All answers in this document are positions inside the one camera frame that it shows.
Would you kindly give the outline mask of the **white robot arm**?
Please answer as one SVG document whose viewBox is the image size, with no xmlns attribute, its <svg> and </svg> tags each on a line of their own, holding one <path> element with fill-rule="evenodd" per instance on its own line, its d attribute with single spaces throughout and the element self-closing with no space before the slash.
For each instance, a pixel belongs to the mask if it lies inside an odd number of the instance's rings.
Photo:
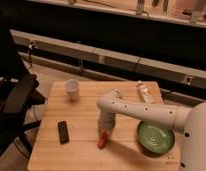
<svg viewBox="0 0 206 171">
<path fill-rule="evenodd" d="M 111 89 L 97 99 L 100 128 L 112 130 L 116 115 L 123 114 L 182 133 L 179 171 L 206 171 L 206 102 L 187 108 L 130 102 L 121 96 L 120 91 Z"/>
</svg>

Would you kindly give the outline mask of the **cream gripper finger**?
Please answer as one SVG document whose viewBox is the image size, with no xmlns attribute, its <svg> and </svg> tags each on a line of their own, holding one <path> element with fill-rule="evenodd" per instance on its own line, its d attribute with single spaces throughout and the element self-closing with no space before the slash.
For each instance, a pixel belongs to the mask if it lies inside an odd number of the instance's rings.
<svg viewBox="0 0 206 171">
<path fill-rule="evenodd" d="M 104 128 L 99 128 L 98 132 L 99 132 L 99 137 L 102 137 L 104 135 L 107 135 L 108 137 L 111 136 L 111 130 L 105 130 Z"/>
</svg>

